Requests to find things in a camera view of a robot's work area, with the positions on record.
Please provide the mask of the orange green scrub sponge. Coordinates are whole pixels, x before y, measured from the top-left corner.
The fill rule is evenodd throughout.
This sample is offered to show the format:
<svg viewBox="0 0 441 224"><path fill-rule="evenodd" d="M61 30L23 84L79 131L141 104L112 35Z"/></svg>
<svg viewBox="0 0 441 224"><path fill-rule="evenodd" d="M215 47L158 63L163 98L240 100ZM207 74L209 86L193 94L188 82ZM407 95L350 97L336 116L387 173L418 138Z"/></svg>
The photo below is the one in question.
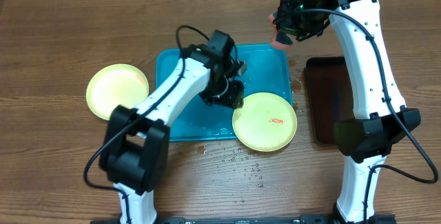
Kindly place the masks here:
<svg viewBox="0 0 441 224"><path fill-rule="evenodd" d="M276 25L274 24L276 17L276 12L269 15L269 22L274 28L274 33L271 38L270 46L277 50L288 50L293 45L293 41L285 33L277 31Z"/></svg>

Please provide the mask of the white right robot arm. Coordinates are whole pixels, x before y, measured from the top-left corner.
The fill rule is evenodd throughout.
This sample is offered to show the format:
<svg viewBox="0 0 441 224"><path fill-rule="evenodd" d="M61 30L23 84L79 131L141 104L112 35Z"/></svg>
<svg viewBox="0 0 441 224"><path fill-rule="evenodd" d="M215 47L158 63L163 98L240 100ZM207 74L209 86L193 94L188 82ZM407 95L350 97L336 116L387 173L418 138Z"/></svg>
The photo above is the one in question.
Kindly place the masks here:
<svg viewBox="0 0 441 224"><path fill-rule="evenodd" d="M338 223L377 223L373 198L379 172L392 145L420 123L395 84L380 29L379 0L280 0L274 25L298 41L331 26L345 56L354 118L336 124L334 135L345 156Z"/></svg>

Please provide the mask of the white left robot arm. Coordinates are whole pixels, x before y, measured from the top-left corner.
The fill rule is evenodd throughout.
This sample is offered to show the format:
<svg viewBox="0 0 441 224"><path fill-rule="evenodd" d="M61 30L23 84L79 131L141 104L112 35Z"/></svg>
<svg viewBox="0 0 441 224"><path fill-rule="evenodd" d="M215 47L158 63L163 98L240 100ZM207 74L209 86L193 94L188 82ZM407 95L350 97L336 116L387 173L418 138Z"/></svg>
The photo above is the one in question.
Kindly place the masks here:
<svg viewBox="0 0 441 224"><path fill-rule="evenodd" d="M94 157L119 195L116 223L155 222L153 191L165 172L171 126L195 96L208 106L243 105L245 87L235 77L246 64L231 55L235 49L228 34L215 30L206 44L180 48L174 71L145 100L112 111Z"/></svg>

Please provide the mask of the yellow plate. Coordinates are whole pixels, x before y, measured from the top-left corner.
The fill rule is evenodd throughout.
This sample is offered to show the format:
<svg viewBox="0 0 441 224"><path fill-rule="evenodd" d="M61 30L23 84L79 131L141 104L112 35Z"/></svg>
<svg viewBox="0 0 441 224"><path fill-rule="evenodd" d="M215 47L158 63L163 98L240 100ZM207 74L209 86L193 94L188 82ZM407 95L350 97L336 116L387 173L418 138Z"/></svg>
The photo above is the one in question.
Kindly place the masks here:
<svg viewBox="0 0 441 224"><path fill-rule="evenodd" d="M85 97L90 111L108 121L115 107L133 108L148 94L148 80L138 68L113 64L99 70L90 79Z"/></svg>
<svg viewBox="0 0 441 224"><path fill-rule="evenodd" d="M298 120L292 105L268 92L250 94L234 110L232 127L238 140L259 152L284 148L295 136Z"/></svg>

